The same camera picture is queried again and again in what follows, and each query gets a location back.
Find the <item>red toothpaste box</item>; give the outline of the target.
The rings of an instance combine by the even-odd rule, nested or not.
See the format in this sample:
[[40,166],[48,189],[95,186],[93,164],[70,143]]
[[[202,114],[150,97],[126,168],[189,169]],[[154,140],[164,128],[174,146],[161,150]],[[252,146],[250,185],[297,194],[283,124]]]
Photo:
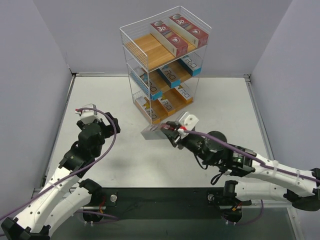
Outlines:
[[170,16],[168,26],[196,48],[208,43],[209,35],[180,14]]
[[145,140],[167,139],[172,133],[171,127],[166,123],[151,124],[141,131]]
[[154,36],[174,57],[181,57],[188,52],[187,42],[177,35],[161,20],[150,24],[150,33]]

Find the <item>orange toothpaste box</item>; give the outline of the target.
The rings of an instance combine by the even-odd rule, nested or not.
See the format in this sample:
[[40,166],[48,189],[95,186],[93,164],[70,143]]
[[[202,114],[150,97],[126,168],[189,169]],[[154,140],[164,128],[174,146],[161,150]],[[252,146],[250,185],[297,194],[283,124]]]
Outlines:
[[144,115],[147,121],[150,124],[158,124],[161,122],[160,116],[157,112],[151,107],[150,101],[145,97],[140,96],[134,100],[134,104],[140,110],[140,112]]
[[178,93],[178,96],[183,100],[184,103],[189,104],[193,101],[193,96],[189,89],[183,85],[176,86],[174,88]]
[[176,112],[175,107],[164,94],[159,97],[157,101],[160,103],[167,116],[171,116]]

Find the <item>teal toothpaste box with label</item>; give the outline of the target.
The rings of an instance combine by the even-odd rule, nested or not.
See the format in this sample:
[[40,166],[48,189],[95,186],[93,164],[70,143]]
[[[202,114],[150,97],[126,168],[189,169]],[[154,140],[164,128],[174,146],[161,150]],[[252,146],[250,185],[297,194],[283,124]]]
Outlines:
[[152,101],[155,101],[162,97],[162,90],[154,83],[151,78],[148,78],[148,74],[142,68],[134,68],[130,71],[130,76],[146,94],[146,96],[151,98]]

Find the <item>silver blue toothpaste box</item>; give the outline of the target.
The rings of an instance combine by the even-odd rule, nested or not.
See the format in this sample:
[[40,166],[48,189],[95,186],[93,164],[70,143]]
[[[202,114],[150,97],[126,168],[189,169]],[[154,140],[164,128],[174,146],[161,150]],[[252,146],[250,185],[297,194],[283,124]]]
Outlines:
[[171,89],[181,84],[180,77],[168,64],[158,68],[156,71]]

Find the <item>light blue toothpaste box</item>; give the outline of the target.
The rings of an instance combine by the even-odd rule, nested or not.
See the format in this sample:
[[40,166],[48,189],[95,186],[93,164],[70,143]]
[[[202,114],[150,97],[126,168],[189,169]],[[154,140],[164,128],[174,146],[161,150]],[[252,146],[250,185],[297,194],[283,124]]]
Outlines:
[[178,63],[192,76],[195,77],[201,73],[202,67],[189,55],[178,59]]

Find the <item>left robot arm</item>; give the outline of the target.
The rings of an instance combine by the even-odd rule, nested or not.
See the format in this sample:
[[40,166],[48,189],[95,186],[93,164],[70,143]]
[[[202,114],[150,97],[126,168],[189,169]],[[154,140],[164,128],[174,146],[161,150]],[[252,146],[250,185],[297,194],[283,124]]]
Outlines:
[[49,240],[55,230],[78,209],[100,203],[101,186],[93,180],[82,180],[86,172],[106,156],[102,147],[107,138],[116,138],[121,129],[109,112],[103,116],[106,125],[92,107],[76,109],[80,120],[78,139],[65,153],[51,179],[43,189],[18,208],[15,217],[1,217],[1,236],[9,240]]

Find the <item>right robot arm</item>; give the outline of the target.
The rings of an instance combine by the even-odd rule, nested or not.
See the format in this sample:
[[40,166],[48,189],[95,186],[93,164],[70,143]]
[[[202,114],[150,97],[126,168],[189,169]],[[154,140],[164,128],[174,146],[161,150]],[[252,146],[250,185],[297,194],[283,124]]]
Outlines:
[[227,180],[220,196],[227,204],[274,200],[308,212],[320,209],[319,168],[300,170],[288,167],[250,149],[229,144],[219,131],[200,133],[173,121],[162,123],[160,131],[173,147],[186,148],[205,166],[218,167],[220,174],[211,179],[211,185],[215,185],[222,175],[259,180]]

